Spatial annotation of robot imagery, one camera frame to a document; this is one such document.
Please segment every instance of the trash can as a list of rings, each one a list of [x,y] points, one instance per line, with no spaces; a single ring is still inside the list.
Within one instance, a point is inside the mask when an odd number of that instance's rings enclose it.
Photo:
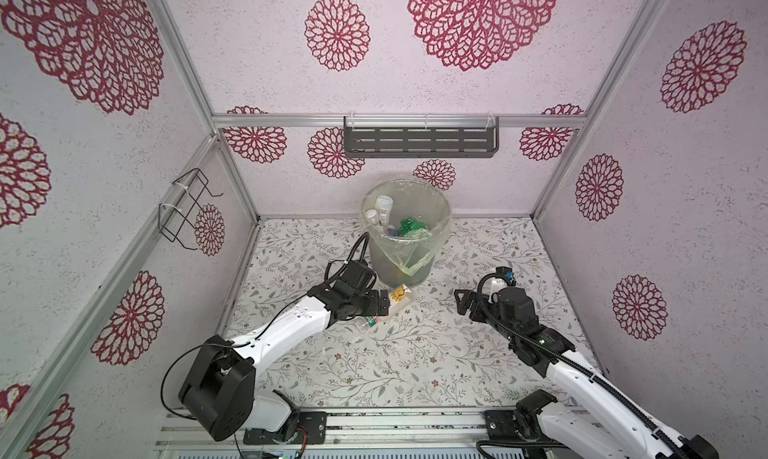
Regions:
[[[392,237],[386,229],[368,223],[366,211],[376,207],[379,195],[394,199],[389,224],[399,228],[406,218],[427,226],[402,237]],[[360,218],[370,233],[371,266],[379,281],[390,287],[417,285],[432,269],[435,254],[448,240],[451,231],[451,205],[440,189],[413,178],[398,178],[372,188],[362,200]]]

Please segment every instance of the gray trash can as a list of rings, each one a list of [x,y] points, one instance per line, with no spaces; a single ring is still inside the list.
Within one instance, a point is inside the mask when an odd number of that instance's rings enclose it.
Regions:
[[[427,224],[428,233],[416,237],[391,237],[365,220],[365,212],[376,207],[379,195],[394,200],[389,224],[399,228],[405,218],[417,218]],[[362,200],[360,217],[370,233],[371,266],[379,281],[390,287],[423,282],[432,269],[435,254],[448,240],[451,231],[451,205],[442,191],[426,182],[400,178],[372,188]]]

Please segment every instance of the wire rack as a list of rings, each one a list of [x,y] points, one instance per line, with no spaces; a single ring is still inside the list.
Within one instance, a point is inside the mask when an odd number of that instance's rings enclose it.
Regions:
[[[221,197],[224,195],[222,192],[221,194],[213,194],[210,189],[208,188],[208,178],[206,177],[205,173],[201,171],[199,168],[193,168],[189,171],[182,174],[179,178],[177,178],[173,185],[177,185],[184,189],[184,194],[181,195],[179,200],[176,204],[169,204],[167,202],[163,202],[161,204],[158,204],[158,231],[160,231],[160,234],[162,234],[166,239],[171,241],[172,243],[179,243],[181,244],[181,247],[188,249],[190,251],[197,251],[197,247],[188,247],[185,245],[181,238],[179,237],[179,234],[181,233],[181,229],[184,228],[185,224],[188,224],[193,230],[196,229],[194,224],[190,222],[189,216],[190,214],[195,210],[195,207],[197,207],[197,210],[202,210],[202,206],[200,205],[200,196],[203,195],[203,192],[207,192],[210,197]],[[200,191],[193,194],[190,192],[190,189],[195,189],[195,185],[200,185]],[[181,203],[181,201],[184,199],[184,197],[189,197],[192,199],[192,204],[187,209],[187,212],[185,212],[182,208],[178,206],[178,204]],[[168,214],[163,220],[163,215],[168,211],[168,208],[170,208],[170,214]],[[174,219],[174,216],[178,215],[181,217],[181,223],[176,228],[176,230],[172,230],[172,228],[168,228],[168,224]]]

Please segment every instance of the leaf pattern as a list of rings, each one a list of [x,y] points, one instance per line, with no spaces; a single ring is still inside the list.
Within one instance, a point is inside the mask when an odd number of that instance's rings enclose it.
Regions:
[[[320,283],[326,264],[346,257],[361,233],[350,218],[265,221],[228,335],[259,327]],[[272,364],[260,387],[314,407],[510,406],[538,388],[567,400],[490,326],[456,313],[454,289],[474,287],[498,265],[513,268],[541,322],[594,362],[530,219],[467,218],[454,220],[408,308],[365,332],[352,322],[332,325]]]

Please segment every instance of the large red flower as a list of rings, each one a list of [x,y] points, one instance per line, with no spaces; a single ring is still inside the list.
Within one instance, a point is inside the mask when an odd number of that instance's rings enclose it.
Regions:
[[[648,278],[628,275],[621,279],[613,303],[621,328],[636,339],[653,339],[667,325],[667,302]]]
[[[331,70],[349,70],[368,52],[368,22],[350,0],[318,0],[304,21],[312,55]]]
[[[527,46],[557,0],[410,0],[414,33],[445,66],[488,69]]]
[[[349,158],[344,154],[343,131],[338,127],[315,132],[306,150],[312,165],[328,177],[350,177],[362,169],[364,158]]]
[[[29,391],[29,386],[21,384],[14,384],[4,391],[0,391],[0,427],[13,414],[27,391]]]
[[[130,115],[160,93],[163,49],[144,0],[0,0],[0,10],[77,99]]]
[[[194,222],[194,237],[206,255],[216,255],[224,245],[224,218],[213,204],[200,208]]]
[[[74,432],[72,414],[74,407],[69,404],[69,394],[59,397],[55,409],[45,418],[43,429],[27,447],[27,458],[62,459],[69,451],[69,440]]]
[[[99,362],[127,365],[137,360],[163,325],[165,298],[158,280],[147,271],[139,272],[101,334],[91,346]]]
[[[611,156],[595,156],[581,169],[576,181],[576,204],[590,221],[599,221],[619,205],[624,179],[619,162]]]
[[[0,228],[37,213],[51,190],[50,176],[37,139],[0,114]]]
[[[431,158],[416,166],[413,175],[423,178],[435,187],[447,191],[456,179],[456,169],[453,168],[450,162],[439,158]]]
[[[744,62],[744,31],[726,20],[683,41],[661,77],[661,100],[675,112],[704,107],[736,78]]]
[[[558,104],[546,108],[544,114],[581,114],[581,107],[573,104]],[[538,161],[560,156],[566,142],[571,138],[573,129],[569,127],[528,127],[520,137],[520,150],[523,155]]]
[[[238,106],[228,114],[266,114],[257,107]],[[232,150],[253,162],[276,161],[286,151],[286,134],[282,127],[237,127],[221,131]]]

